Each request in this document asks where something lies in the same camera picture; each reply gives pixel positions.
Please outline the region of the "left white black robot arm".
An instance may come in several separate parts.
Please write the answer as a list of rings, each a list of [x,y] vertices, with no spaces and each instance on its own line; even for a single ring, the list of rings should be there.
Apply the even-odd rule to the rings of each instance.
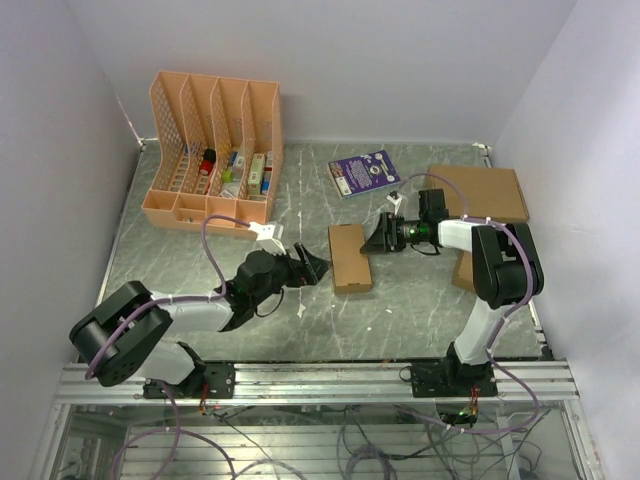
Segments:
[[[69,340],[104,387],[138,375],[146,399],[165,397],[229,399],[235,370],[228,362],[206,361],[183,341],[181,332],[226,333],[259,316],[259,306],[286,289],[318,284],[329,261],[302,244],[293,253],[250,252],[235,276],[209,295],[153,293],[139,281],[122,285],[76,323]]]

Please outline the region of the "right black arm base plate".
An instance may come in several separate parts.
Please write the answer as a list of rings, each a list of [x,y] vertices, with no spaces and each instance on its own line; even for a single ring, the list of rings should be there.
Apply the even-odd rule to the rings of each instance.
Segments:
[[[495,397],[498,394],[493,369],[489,363],[469,366],[445,359],[414,362],[399,372],[409,383],[414,398]]]

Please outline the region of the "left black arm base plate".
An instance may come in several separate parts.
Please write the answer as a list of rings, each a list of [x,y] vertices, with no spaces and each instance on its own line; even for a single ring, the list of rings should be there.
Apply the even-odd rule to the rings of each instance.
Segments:
[[[180,384],[170,386],[175,399],[231,399],[236,370],[231,363],[205,362]]]

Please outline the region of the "brown cardboard box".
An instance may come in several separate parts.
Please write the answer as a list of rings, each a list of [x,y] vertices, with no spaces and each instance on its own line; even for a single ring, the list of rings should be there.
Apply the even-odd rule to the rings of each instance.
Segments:
[[[365,243],[361,224],[328,227],[335,294],[367,293],[373,287],[369,259],[360,253]]]

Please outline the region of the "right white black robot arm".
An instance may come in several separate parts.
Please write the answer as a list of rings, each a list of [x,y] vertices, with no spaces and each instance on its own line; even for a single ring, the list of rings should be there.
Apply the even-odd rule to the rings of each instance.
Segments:
[[[361,246],[364,255],[398,253],[427,242],[439,250],[466,252],[472,259],[476,300],[469,319],[446,355],[410,368],[416,389],[436,395],[463,395],[476,387],[491,394],[494,347],[509,317],[539,294],[544,274],[529,226],[490,218],[452,219],[441,189],[419,192],[419,217],[407,220],[398,211],[382,213]]]

